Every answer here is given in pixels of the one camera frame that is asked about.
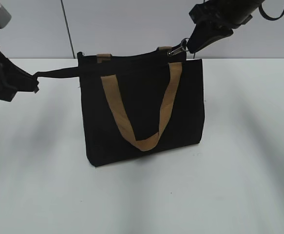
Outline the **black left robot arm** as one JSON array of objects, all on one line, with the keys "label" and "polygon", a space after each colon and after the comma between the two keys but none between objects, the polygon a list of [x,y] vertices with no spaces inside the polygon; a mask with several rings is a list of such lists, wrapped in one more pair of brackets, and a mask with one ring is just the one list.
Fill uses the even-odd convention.
[{"label": "black left robot arm", "polygon": [[[0,3],[0,29],[10,20],[10,13]],[[37,78],[17,67],[0,51],[0,100],[11,102],[17,92],[37,91]]]}]

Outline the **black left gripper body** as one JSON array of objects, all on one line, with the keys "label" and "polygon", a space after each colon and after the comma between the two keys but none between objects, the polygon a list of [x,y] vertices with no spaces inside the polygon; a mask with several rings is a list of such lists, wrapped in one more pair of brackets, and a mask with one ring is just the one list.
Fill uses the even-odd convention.
[{"label": "black left gripper body", "polygon": [[11,102],[17,92],[23,92],[23,72],[25,71],[17,67],[0,51],[0,100]]}]

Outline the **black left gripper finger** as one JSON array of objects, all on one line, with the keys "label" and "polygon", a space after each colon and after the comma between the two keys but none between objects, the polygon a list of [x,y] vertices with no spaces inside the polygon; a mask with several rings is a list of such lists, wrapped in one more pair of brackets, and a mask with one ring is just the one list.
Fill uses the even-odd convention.
[{"label": "black left gripper finger", "polygon": [[39,91],[38,78],[27,73],[22,73],[22,91],[37,93]]}]

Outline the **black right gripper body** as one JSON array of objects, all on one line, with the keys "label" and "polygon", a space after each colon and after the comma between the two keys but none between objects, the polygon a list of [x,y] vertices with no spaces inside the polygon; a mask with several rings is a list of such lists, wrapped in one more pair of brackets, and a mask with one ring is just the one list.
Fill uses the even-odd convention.
[{"label": "black right gripper body", "polygon": [[253,2],[250,0],[207,0],[196,4],[189,16],[195,25],[212,21],[229,29],[237,29],[252,19],[252,12]]}]

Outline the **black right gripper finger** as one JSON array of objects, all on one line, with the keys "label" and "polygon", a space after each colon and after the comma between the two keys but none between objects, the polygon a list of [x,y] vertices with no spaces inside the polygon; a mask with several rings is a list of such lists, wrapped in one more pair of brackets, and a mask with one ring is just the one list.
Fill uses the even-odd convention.
[{"label": "black right gripper finger", "polygon": [[218,25],[212,21],[203,21],[196,24],[195,29],[187,42],[187,48],[190,53],[197,53],[216,41],[232,35],[232,29]]}]

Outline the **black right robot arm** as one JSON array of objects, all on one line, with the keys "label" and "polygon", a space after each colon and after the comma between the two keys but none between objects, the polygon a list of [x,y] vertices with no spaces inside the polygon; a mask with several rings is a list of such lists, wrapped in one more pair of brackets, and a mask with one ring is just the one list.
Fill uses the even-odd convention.
[{"label": "black right robot arm", "polygon": [[189,16],[195,24],[187,42],[190,53],[195,54],[221,39],[233,35],[233,30],[252,19],[262,0],[208,0],[196,4]]}]

